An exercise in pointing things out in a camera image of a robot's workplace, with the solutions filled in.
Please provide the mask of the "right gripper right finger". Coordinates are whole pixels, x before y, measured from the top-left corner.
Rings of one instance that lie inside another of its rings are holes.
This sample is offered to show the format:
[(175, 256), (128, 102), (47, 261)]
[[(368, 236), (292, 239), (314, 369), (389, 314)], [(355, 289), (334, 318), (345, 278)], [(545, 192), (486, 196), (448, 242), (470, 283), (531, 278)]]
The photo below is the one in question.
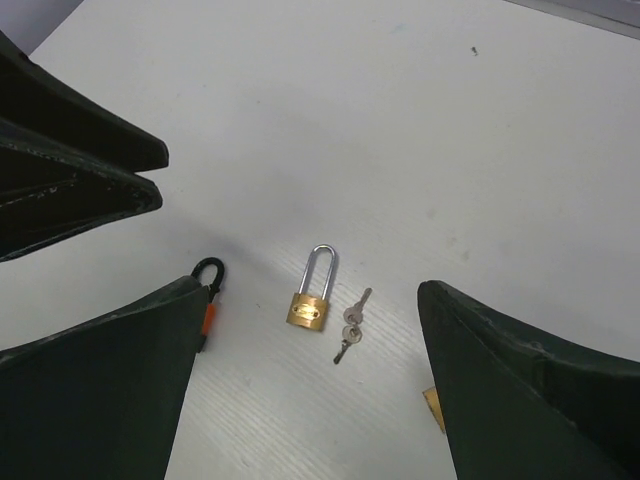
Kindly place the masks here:
[(639, 365), (423, 282), (419, 317), (460, 479), (635, 479)]

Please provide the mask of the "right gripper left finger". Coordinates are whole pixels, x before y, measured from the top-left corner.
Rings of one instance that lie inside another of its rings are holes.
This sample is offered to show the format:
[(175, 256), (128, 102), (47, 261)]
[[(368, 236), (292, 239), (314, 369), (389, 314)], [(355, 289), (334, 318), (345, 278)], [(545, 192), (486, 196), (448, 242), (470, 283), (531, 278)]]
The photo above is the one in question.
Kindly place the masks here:
[(2, 351), (2, 478), (164, 478), (207, 304), (183, 276)]

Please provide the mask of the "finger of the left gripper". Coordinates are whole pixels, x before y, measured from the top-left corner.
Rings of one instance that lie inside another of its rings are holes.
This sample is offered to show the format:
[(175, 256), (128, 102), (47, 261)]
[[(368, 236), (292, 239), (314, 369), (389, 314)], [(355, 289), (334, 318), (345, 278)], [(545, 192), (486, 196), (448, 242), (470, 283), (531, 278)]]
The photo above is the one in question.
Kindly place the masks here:
[(47, 142), (1, 138), (1, 258), (159, 209), (156, 185)]
[(1, 117), (133, 172), (169, 164), (161, 139), (52, 76), (6, 35), (1, 36)]

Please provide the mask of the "brass padlock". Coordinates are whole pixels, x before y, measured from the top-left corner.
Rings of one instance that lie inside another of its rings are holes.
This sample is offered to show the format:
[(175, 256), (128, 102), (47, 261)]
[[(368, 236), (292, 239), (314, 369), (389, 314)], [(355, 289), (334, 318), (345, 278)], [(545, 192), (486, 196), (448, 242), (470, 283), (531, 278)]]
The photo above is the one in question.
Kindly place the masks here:
[(440, 406), (439, 396), (436, 387), (431, 387), (423, 392), (424, 399), (433, 415), (438, 427), (443, 434), (446, 433), (444, 417)]
[[(317, 260), (322, 255), (329, 258), (329, 263), (321, 290), (315, 294), (310, 291)], [(315, 246), (308, 258), (302, 273), (299, 287), (293, 294), (286, 323), (314, 332), (322, 332), (325, 328), (329, 311), (329, 295), (338, 265), (338, 254), (328, 244)]]

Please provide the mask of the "orange black padlock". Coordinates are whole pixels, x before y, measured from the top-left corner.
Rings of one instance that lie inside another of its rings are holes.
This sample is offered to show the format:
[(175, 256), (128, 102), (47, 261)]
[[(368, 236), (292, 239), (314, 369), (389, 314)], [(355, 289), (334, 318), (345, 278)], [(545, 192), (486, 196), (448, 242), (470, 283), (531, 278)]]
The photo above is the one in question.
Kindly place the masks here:
[[(216, 269), (216, 274), (213, 280), (204, 284), (202, 282), (203, 273), (207, 268), (214, 267)], [(192, 270), (191, 276), (198, 280), (202, 285), (205, 285), (208, 293), (208, 305), (205, 312), (204, 321), (200, 331), (200, 341), (198, 352), (202, 353), (205, 350), (205, 346), (215, 319), (216, 315), (216, 296), (221, 292), (222, 285), (226, 276), (226, 267), (224, 262), (217, 257), (206, 257), (200, 260), (194, 269)]]

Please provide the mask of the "padlock keys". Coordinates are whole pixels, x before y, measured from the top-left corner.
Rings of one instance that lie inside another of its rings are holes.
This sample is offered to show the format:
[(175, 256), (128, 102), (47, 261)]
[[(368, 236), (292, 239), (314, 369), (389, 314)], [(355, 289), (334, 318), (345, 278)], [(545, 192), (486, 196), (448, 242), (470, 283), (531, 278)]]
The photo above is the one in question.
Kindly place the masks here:
[(343, 319), (346, 325), (342, 330), (342, 343), (340, 350), (333, 359), (333, 363), (335, 365), (338, 365), (341, 362), (347, 350), (352, 345), (361, 341), (363, 337), (361, 329), (361, 324), (364, 320), (363, 309), (372, 292), (373, 290), (370, 287), (366, 288), (361, 298), (352, 306), (346, 308), (343, 312)]

